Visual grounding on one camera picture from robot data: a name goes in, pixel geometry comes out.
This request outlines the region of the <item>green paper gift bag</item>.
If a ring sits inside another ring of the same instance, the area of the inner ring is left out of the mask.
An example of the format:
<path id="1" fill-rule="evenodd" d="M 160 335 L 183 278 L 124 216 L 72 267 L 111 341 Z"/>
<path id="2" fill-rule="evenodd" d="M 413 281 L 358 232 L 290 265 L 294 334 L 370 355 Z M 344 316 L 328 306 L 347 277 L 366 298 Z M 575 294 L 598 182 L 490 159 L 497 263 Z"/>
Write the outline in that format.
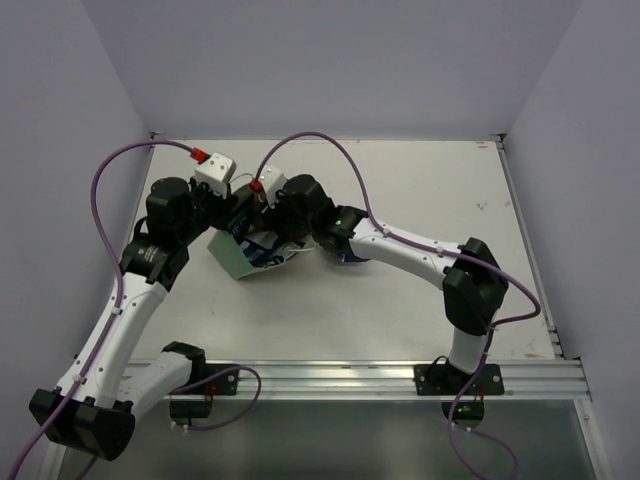
<path id="1" fill-rule="evenodd" d="M 269 230 L 266 225 L 266 214 L 269 212 L 270 208 L 265 203 L 261 203 L 256 199 L 254 193 L 249 188 L 249 183 L 238 187 L 234 191 L 234 194 L 238 196 L 238 201 L 234 210 L 246 204 L 251 204 L 253 207 L 252 224 L 247 234 L 255 232 L 273 232 Z M 307 239 L 306 248 L 286 263 L 271 268 L 254 268 L 242 253 L 242 249 L 239 246 L 241 239 L 234 239 L 226 232 L 226 228 L 227 226 L 224 229 L 215 232 L 207 245 L 207 249 L 224 271 L 234 280 L 239 280 L 249 275 L 282 266 L 312 249 L 311 238 L 307 236 L 304 237 Z"/>

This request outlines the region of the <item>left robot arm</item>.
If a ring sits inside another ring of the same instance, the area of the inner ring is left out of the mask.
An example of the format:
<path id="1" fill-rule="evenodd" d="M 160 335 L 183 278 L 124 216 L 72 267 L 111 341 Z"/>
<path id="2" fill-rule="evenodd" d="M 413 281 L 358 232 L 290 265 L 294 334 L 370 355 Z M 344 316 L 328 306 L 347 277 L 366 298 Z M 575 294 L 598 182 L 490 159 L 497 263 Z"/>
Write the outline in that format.
<path id="1" fill-rule="evenodd" d="M 146 214 L 116 263 L 114 290 L 87 343 L 56 386 L 30 400 L 40 434 L 112 461 L 129 444 L 137 420 L 166 395 L 205 386 L 204 351 L 177 341 L 141 373 L 123 374 L 187 264 L 189 245 L 209 228 L 225 226 L 236 201 L 226 181 L 169 177 L 152 184 Z"/>

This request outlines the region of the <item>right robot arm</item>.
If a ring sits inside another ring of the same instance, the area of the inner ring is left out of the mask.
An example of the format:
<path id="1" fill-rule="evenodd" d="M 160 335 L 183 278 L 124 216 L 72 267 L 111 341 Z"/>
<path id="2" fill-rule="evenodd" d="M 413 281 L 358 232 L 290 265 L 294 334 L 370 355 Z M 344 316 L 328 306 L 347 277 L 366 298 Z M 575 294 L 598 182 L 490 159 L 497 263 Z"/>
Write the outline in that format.
<path id="1" fill-rule="evenodd" d="M 288 240 L 311 237 L 345 262 L 378 261 L 416 275 L 443 292 L 446 318 L 454 327 L 445 379 L 468 392 L 481 380 L 479 368 L 489 325 L 502 306 L 507 281 L 485 268 L 498 264 L 488 246 L 470 238 L 463 245 L 376 226 L 364 210 L 336 205 L 315 178 L 290 179 L 275 171 L 258 177 L 273 215 L 269 227 Z"/>

